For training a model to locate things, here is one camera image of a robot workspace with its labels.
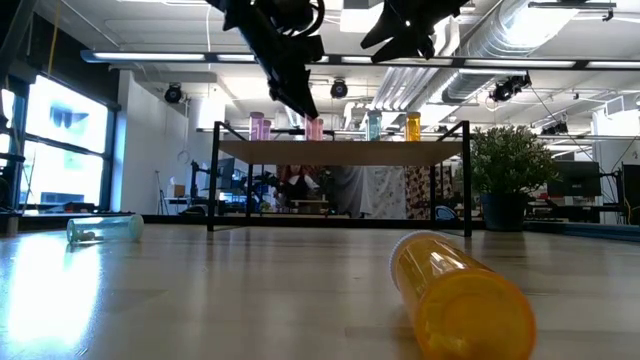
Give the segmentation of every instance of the computer monitor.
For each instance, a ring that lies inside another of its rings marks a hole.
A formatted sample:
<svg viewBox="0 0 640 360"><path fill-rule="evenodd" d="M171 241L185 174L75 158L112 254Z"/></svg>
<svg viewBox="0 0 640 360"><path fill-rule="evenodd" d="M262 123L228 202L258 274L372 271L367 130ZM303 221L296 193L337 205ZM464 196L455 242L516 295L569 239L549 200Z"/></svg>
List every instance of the computer monitor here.
<svg viewBox="0 0 640 360"><path fill-rule="evenodd" d="M231 189L233 181L233 172L235 171L236 159L218 160L218 189Z"/></svg>
<svg viewBox="0 0 640 360"><path fill-rule="evenodd" d="M640 225L640 165L622 166L623 197L627 211L631 209L630 225Z"/></svg>
<svg viewBox="0 0 640 360"><path fill-rule="evenodd" d="M593 161L556 161L558 179L547 183L552 197L602 195L600 165Z"/></svg>

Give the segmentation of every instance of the tripod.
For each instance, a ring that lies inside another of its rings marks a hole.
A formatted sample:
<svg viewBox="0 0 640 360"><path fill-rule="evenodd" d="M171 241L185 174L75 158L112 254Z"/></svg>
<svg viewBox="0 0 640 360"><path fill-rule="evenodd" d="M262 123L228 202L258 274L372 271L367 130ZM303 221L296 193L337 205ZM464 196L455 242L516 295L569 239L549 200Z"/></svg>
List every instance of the tripod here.
<svg viewBox="0 0 640 360"><path fill-rule="evenodd" d="M162 190L162 185L160 185L160 171L158 170L156 170L156 180L158 182L158 192L160 194L156 215L165 215L165 211L166 215L169 215L169 207L167 206L167 200L164 197L164 190Z"/></svg>

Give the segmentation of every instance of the green leaves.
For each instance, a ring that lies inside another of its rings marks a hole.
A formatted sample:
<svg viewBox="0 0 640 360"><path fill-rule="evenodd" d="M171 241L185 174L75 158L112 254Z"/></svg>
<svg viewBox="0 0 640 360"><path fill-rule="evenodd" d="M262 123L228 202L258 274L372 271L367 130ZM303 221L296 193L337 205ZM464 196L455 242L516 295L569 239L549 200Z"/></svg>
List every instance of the green leaves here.
<svg viewBox="0 0 640 360"><path fill-rule="evenodd" d="M551 153L525 126L475 129L473 187L485 194L530 193L556 176Z"/></svg>

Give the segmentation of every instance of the plant pot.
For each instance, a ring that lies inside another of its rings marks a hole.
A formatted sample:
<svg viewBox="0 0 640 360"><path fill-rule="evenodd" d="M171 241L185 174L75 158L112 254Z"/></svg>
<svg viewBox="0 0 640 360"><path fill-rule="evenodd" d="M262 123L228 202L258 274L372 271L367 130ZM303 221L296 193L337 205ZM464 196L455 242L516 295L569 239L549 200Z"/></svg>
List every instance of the plant pot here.
<svg viewBox="0 0 640 360"><path fill-rule="evenodd" d="M485 194L480 201L487 230L522 231L527 195Z"/></svg>

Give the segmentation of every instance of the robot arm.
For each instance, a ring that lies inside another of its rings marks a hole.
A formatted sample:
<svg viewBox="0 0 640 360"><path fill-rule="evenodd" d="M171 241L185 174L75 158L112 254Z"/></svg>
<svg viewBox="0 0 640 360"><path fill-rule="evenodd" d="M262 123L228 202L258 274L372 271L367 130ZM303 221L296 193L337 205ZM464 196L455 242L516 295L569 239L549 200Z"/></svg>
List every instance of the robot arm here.
<svg viewBox="0 0 640 360"><path fill-rule="evenodd" d="M378 22L361 43L385 44L374 63L399 57L434 56L429 37L438 21L460 14L468 0L385 0ZM318 111L309 89L306 64L319 61L324 46L316 32L324 20L324 0L207 0L225 15L223 30L238 28L267 75L271 98L311 119ZM317 12L315 21L313 12Z"/></svg>

